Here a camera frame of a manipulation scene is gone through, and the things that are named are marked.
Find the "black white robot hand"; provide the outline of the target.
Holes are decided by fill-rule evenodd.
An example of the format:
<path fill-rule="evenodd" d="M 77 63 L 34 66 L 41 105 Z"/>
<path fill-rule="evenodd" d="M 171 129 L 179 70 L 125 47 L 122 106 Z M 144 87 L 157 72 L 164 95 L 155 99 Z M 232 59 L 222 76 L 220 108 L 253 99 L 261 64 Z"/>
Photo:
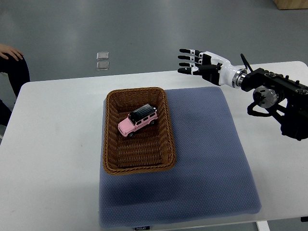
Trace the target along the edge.
<path fill-rule="evenodd" d="M 180 74 L 200 74 L 200 72 L 218 72 L 218 85 L 228 85 L 232 88 L 240 87 L 240 79 L 247 75 L 247 70 L 239 66 L 233 66 L 229 60 L 209 51 L 199 51 L 193 49 L 180 49 L 181 53 L 187 53 L 192 56 L 179 55 L 180 60 L 189 60 L 195 63 L 179 63 L 183 68 L 178 69 Z M 205 55 L 210 57 L 210 63 L 202 65 Z"/>

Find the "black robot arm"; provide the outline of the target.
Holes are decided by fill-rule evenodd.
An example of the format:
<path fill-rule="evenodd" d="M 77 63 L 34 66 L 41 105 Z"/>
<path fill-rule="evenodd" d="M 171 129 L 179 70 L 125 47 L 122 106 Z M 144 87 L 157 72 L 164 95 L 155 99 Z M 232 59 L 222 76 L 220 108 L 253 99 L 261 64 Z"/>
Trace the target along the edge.
<path fill-rule="evenodd" d="M 198 75 L 217 85 L 253 92 L 247 113 L 257 117 L 273 117 L 281 125 L 282 135 L 301 141 L 308 137 L 308 88 L 289 76 L 263 68 L 252 69 L 245 56 L 243 68 L 209 51 L 180 49 L 178 72 Z"/>

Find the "bystander hand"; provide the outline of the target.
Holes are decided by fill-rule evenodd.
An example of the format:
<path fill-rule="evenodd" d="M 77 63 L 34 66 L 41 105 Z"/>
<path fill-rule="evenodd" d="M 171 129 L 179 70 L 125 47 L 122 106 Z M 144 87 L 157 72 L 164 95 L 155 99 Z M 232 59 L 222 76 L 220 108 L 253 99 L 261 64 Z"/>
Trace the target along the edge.
<path fill-rule="evenodd" d="M 6 60 L 9 59 L 9 56 L 14 58 L 16 61 L 23 59 L 23 53 L 21 51 L 5 44 L 0 44 L 0 56 Z"/>

